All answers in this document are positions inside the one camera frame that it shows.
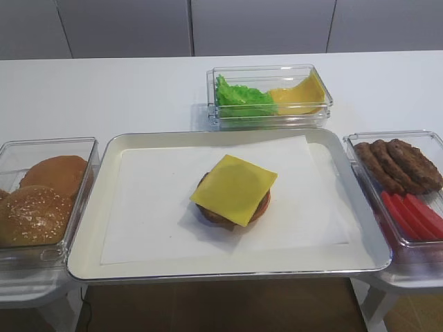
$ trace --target tomato slice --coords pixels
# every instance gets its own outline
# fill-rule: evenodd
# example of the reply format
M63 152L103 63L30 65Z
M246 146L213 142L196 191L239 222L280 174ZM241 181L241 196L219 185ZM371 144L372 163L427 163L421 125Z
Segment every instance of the tomato slice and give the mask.
M400 215L399 210L394 206L394 203L392 202L391 196L389 196L387 192L382 192L381 198L383 199L383 203L388 209L390 215L399 224L406 237L412 240L421 240L421 237L416 233L416 231L414 231L413 228L410 227L406 220Z
M417 197L407 194L404 205L428 228L438 239L443 239L443 219L422 203Z
M400 215L406 220L409 226L417 233L417 235L425 241L436 240L437 237L404 205L403 198L395 194L391 196L392 203L400 212Z

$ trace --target cooked patty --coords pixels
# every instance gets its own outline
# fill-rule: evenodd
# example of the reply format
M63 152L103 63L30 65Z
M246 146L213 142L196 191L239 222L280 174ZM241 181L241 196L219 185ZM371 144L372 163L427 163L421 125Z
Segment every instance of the cooked patty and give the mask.
M374 175L376 180L383 186L383 188L391 194L403 194L404 188L392 177L390 177L380 165L377 158L371 152L370 144L366 142L359 143L355 146L357 156L363 161L366 168L368 168Z
M384 140L376 140L371 144L370 148L371 152L383 167L383 170L400 183L407 192L418 195L426 191L424 187L411 180L409 175L403 172L401 167L390 157Z
M201 184L201 182L205 179L205 177L208 174L209 173L206 173L203 176L203 178L201 178L197 187ZM258 203L257 209L255 210L253 216L251 217L250 222L257 220L258 218L260 218L264 214L264 212L268 208L268 204L269 204L270 200L271 200L271 192L268 190L268 192L264 195L263 199ZM233 224L232 221L225 218L224 216L220 216L219 214L214 213L214 212L204 208L201 205L196 204L196 206L199 208L200 212L204 215L204 217L213 223L218 223L220 225L232 225Z
M388 142L387 148L392 159L416 183L428 190L442 189L442 175L420 149L398 139Z

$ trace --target cheese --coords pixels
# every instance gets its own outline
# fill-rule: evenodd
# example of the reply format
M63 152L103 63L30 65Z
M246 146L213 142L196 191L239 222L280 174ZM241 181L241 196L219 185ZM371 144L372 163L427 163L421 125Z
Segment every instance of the cheese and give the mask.
M269 91L275 103L291 104L303 102L317 102L325 101L325 92L320 85L317 77L309 75L299 85L290 89L272 89ZM294 107L288 108L282 105L278 108L279 116L292 116L296 114L315 113L319 110L318 107Z
M276 178L276 173L225 155L190 199L244 227Z

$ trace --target lettuce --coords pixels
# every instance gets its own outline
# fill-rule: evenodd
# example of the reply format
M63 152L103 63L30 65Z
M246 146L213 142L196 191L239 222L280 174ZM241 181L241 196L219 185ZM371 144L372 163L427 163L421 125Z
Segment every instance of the lettuce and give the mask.
M269 92L263 93L244 85L231 86L221 75L217 77L216 94L221 118L273 116L278 112Z

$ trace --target white table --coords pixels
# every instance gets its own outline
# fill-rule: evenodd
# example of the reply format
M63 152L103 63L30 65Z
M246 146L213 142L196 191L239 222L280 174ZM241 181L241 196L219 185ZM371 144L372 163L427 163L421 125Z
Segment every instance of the white table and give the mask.
M408 129L443 135L443 51L423 51L0 62L0 142L95 136L102 154L120 133L207 130L207 70L306 63L316 66L334 98L326 128L338 136ZM411 293L442 289L439 277L389 268L367 281L385 291ZM0 287L13 280L26 290L47 278L40 271L34 279L5 279ZM47 297L51 287L41 288L32 301ZM25 305L30 300L21 293L0 292L0 303ZM368 303L363 309L376 322L388 307L386 296L371 298L370 310Z

